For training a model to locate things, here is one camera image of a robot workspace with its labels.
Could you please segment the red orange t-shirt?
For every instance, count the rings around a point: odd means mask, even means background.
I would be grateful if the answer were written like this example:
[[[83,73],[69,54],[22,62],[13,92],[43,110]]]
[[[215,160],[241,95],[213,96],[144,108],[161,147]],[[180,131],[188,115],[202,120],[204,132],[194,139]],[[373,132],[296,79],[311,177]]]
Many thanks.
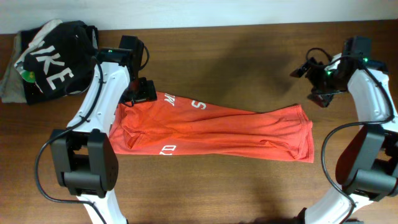
[[[109,139],[117,154],[224,154],[314,161],[313,123],[300,105],[257,113],[157,92],[157,100],[120,105]]]

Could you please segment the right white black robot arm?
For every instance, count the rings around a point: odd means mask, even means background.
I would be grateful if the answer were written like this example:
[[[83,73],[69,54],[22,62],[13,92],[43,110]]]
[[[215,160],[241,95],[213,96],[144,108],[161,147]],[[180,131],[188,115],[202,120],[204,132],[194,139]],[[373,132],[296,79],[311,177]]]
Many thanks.
[[[397,109],[389,91],[387,65],[371,59],[371,39],[361,36],[346,39],[341,53],[326,57],[328,63],[322,63],[307,55],[291,76],[310,81],[308,99],[322,108],[335,95],[350,93],[358,120],[336,127],[325,137],[321,164],[331,188],[290,223],[353,223],[354,212],[397,196]],[[332,179],[326,168],[326,145],[332,135],[354,126],[359,131],[340,155]]]

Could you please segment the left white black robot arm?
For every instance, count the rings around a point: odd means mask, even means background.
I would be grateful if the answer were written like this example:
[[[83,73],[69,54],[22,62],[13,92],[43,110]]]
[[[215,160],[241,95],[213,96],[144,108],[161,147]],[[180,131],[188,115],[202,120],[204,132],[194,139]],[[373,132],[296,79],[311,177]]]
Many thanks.
[[[53,130],[49,147],[58,184],[85,206],[93,223],[127,223],[114,187],[119,164],[109,140],[119,105],[133,107],[157,99],[153,81],[139,76],[149,51],[136,36],[124,35],[117,48],[95,57],[93,79],[67,128]]]

